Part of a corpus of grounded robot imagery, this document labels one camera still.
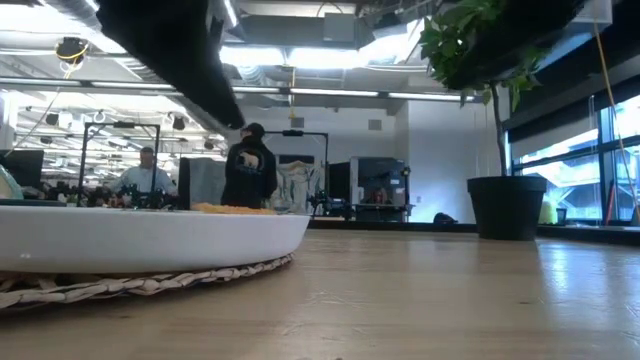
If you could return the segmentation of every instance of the wooden table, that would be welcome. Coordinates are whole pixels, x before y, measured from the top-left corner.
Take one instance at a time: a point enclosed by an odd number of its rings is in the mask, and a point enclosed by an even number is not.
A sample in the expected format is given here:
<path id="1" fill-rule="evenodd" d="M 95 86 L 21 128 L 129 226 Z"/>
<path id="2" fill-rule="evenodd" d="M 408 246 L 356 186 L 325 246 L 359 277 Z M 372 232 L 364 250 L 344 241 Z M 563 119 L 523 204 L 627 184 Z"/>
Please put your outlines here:
<path id="1" fill-rule="evenodd" d="M 309 231 L 234 284 L 0 315 L 0 358 L 640 359 L 640 251 Z"/>

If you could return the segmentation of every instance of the person in black hoodie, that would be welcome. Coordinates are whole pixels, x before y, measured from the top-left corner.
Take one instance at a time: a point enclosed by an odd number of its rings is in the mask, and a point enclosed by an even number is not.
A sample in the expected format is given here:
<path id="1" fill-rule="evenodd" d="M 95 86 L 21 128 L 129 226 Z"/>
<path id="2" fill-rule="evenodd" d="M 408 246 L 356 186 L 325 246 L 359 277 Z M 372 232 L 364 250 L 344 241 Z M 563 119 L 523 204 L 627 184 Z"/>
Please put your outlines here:
<path id="1" fill-rule="evenodd" d="M 259 209 L 278 187 L 276 158 L 262 142 L 262 125 L 250 124 L 240 134 L 242 141 L 233 145 L 227 156 L 221 203 Z"/>

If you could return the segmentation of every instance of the white bowl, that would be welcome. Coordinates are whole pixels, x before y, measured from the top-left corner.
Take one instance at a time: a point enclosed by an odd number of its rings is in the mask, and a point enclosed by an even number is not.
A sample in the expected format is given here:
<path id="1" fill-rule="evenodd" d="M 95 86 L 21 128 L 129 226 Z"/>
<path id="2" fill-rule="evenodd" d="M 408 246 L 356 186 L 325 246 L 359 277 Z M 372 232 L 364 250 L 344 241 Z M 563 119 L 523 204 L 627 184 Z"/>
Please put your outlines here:
<path id="1" fill-rule="evenodd" d="M 0 206 L 0 271 L 173 272 L 296 250 L 308 216 Z"/>

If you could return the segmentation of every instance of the woven placemat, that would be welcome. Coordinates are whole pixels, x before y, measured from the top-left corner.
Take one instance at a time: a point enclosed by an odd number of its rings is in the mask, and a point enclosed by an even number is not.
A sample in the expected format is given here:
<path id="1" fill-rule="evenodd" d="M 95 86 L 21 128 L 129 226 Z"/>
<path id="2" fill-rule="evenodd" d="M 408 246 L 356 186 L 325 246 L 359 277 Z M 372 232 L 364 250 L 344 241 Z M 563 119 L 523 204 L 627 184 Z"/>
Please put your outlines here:
<path id="1" fill-rule="evenodd" d="M 275 270 L 293 260 L 293 254 L 253 265 L 196 273 L 110 278 L 86 274 L 0 273 L 0 309 L 50 303 L 73 303 L 119 295 L 154 295 L 201 283 L 226 282 Z"/>

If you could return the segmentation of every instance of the white shirt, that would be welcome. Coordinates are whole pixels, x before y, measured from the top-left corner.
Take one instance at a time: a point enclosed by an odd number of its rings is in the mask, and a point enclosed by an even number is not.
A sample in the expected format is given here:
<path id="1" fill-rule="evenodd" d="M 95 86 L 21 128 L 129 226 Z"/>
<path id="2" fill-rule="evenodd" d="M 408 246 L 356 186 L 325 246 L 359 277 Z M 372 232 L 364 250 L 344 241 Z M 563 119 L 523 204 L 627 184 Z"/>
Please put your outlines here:
<path id="1" fill-rule="evenodd" d="M 109 188 L 112 191 L 120 191 L 123 186 L 136 185 L 138 187 L 138 191 L 148 193 L 151 192 L 152 177 L 153 173 L 151 172 L 151 169 L 134 166 L 122 173 L 118 180 L 109 184 Z M 176 187 L 169 178 L 169 175 L 167 175 L 167 173 L 162 169 L 156 170 L 156 189 L 161 189 L 169 194 L 177 192 Z"/>

